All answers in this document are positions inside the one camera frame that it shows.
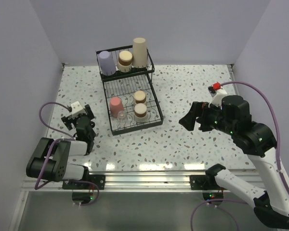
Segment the coral pink plastic cup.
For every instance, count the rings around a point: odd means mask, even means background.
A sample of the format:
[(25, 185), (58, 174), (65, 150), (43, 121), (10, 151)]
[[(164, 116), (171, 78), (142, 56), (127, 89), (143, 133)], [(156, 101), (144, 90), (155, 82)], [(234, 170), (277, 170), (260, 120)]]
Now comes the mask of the coral pink plastic cup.
[(123, 110), (124, 110), (124, 107), (123, 107), (122, 100), (119, 97), (113, 97), (110, 100), (110, 112), (111, 112), (111, 115), (113, 117), (117, 118), (118, 113), (120, 111), (123, 111)]

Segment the lilac plastic cup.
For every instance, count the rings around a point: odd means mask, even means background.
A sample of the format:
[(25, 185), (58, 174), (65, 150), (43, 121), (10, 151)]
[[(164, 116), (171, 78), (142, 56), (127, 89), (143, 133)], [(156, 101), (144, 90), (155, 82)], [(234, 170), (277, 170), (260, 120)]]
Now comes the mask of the lilac plastic cup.
[(116, 66), (110, 52), (108, 51), (100, 52), (98, 54), (98, 60), (103, 75), (111, 76), (115, 74)]

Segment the beige plastic cup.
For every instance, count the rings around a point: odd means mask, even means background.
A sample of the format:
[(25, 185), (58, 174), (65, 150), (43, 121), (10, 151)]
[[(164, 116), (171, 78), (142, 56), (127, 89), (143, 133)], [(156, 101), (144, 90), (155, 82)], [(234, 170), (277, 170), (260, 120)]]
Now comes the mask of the beige plastic cup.
[(132, 45), (132, 66), (143, 68), (148, 64), (147, 43), (145, 38), (135, 38)]

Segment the clear plastic cup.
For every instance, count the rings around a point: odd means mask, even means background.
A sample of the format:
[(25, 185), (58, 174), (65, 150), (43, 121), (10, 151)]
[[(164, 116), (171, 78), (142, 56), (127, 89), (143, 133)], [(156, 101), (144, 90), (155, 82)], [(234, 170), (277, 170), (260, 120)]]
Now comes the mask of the clear plastic cup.
[(125, 111), (119, 111), (117, 114), (117, 128), (124, 128), (128, 123), (128, 114)]

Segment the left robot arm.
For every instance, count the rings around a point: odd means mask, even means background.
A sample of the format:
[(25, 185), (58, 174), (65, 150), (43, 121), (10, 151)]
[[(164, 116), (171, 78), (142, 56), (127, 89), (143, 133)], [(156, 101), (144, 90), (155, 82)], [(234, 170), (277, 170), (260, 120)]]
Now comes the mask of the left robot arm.
[(85, 174), (86, 167), (69, 164), (68, 159), (88, 155), (92, 151), (96, 136), (93, 130), (95, 123), (92, 121), (94, 114), (88, 104), (82, 106), (78, 101), (64, 108), (70, 115), (61, 117), (61, 120), (68, 130), (75, 129), (76, 134), (63, 132), (67, 137), (58, 139), (42, 137), (26, 166), (26, 175), (36, 178), (37, 184), (41, 180), (73, 180), (78, 188), (85, 189), (91, 182), (90, 176)]

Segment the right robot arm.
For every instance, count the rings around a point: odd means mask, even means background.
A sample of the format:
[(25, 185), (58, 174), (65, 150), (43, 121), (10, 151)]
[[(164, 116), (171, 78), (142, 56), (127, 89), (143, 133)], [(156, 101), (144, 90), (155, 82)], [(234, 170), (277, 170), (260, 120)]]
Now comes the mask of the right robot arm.
[(289, 194), (283, 185), (283, 180), (289, 178), (280, 176), (283, 171), (278, 169), (281, 164), (276, 160), (277, 142), (271, 129), (252, 120), (249, 103), (238, 95), (225, 96), (220, 107), (193, 102), (179, 124), (193, 131), (195, 123), (200, 124), (199, 130), (203, 132), (216, 129), (230, 135), (256, 167), (265, 188), (251, 185), (221, 164), (206, 170), (206, 186), (225, 188), (241, 198), (265, 226), (289, 230)]

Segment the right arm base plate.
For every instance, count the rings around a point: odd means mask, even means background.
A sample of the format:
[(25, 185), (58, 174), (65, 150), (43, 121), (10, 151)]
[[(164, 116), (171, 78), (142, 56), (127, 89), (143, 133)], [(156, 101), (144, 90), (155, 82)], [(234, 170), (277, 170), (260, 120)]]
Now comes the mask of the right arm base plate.
[(215, 177), (208, 175), (190, 175), (189, 183), (191, 190), (227, 190), (227, 188), (217, 184)]

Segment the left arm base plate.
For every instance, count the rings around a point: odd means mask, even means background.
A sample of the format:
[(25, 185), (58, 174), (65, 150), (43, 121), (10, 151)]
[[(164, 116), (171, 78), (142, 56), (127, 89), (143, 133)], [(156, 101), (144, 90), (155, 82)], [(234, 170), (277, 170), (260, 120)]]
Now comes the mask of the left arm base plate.
[(85, 183), (79, 182), (79, 180), (64, 181), (62, 189), (64, 190), (89, 190), (97, 189), (103, 190), (105, 187), (106, 176), (100, 174), (90, 174), (85, 179), (81, 180)]

